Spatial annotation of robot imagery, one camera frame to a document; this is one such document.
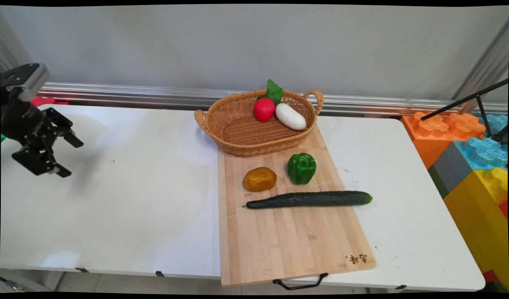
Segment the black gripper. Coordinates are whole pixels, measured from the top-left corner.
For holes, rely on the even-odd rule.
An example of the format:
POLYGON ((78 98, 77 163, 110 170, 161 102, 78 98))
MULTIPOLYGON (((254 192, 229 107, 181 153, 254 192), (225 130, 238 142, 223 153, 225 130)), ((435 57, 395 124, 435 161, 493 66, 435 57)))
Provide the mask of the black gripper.
POLYGON ((47 131, 62 137, 75 148, 84 145, 73 131, 73 122, 54 108, 40 110, 31 102, 17 99, 0 101, 0 132, 7 139, 24 144, 12 153, 12 158, 36 176, 49 173, 66 178, 72 172, 57 163, 53 144, 29 145, 28 138, 42 125, 43 119, 47 131))

